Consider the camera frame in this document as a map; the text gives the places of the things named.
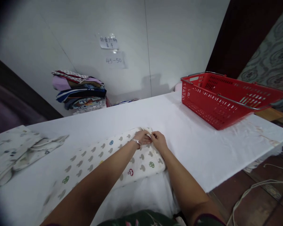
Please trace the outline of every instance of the white table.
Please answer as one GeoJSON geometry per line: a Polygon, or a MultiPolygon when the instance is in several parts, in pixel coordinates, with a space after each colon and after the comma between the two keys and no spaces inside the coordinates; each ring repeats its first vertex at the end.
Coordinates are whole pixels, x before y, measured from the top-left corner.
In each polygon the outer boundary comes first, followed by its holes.
{"type": "MultiPolygon", "coordinates": [[[[49,187],[76,148],[135,127],[161,131],[169,148],[209,192],[264,154],[283,146],[283,128],[255,115],[217,131],[169,93],[29,126],[48,137],[70,134],[64,145],[16,173],[0,187],[0,214],[10,225],[35,225],[49,187]]],[[[92,225],[141,209],[178,211],[167,172],[112,191],[92,225]]]]}

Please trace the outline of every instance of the hand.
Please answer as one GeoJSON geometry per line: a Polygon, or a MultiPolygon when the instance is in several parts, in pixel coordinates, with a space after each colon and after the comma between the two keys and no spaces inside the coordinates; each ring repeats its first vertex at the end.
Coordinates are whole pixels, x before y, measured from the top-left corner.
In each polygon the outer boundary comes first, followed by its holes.
{"type": "Polygon", "coordinates": [[[145,130],[138,131],[133,137],[133,139],[137,139],[141,143],[141,145],[152,143],[151,138],[146,134],[148,134],[148,132],[145,130]]]}
{"type": "Polygon", "coordinates": [[[153,141],[155,148],[161,154],[163,154],[163,152],[168,150],[166,138],[164,137],[164,135],[161,132],[159,132],[159,131],[152,132],[151,139],[153,141]]]}

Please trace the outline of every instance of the electric cord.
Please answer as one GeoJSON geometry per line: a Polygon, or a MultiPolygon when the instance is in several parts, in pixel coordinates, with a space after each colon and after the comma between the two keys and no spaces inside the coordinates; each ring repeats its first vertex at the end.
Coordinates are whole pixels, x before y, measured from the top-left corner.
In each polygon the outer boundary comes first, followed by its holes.
{"type": "Polygon", "coordinates": [[[256,184],[253,184],[249,189],[247,189],[242,197],[240,198],[240,200],[238,202],[236,202],[235,206],[233,207],[233,211],[232,211],[232,214],[230,215],[230,218],[227,222],[226,225],[229,225],[230,223],[230,220],[233,218],[233,223],[234,223],[234,226],[236,226],[236,223],[235,223],[235,217],[234,217],[234,212],[235,210],[238,208],[238,206],[240,205],[242,199],[255,187],[258,187],[258,186],[261,186],[261,185],[264,185],[264,184],[283,184],[283,181],[278,181],[278,180],[265,180],[265,181],[262,181],[262,182],[259,182],[259,183],[256,183],[256,184]]]}
{"type": "Polygon", "coordinates": [[[278,167],[278,168],[280,168],[280,169],[283,169],[282,167],[279,167],[279,166],[276,166],[276,165],[273,165],[273,164],[264,164],[263,167],[265,168],[266,165],[272,165],[272,166],[278,167]]]}

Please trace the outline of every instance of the red plastic basket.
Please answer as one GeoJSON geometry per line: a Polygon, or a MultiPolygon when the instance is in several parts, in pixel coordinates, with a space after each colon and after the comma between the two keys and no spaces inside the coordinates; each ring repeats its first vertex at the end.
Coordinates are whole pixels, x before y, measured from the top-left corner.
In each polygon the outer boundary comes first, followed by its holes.
{"type": "Polygon", "coordinates": [[[283,91],[226,75],[203,72],[181,78],[182,103],[211,124],[225,129],[283,98],[283,91]]]}

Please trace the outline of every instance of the silver bracelet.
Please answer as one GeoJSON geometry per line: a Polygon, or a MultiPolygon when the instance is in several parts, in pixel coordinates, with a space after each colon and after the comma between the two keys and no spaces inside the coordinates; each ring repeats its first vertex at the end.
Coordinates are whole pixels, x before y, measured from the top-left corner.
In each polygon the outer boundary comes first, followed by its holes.
{"type": "Polygon", "coordinates": [[[141,147],[141,143],[139,142],[139,140],[137,140],[137,139],[132,139],[132,140],[135,141],[136,143],[138,143],[139,147],[141,147]]]}

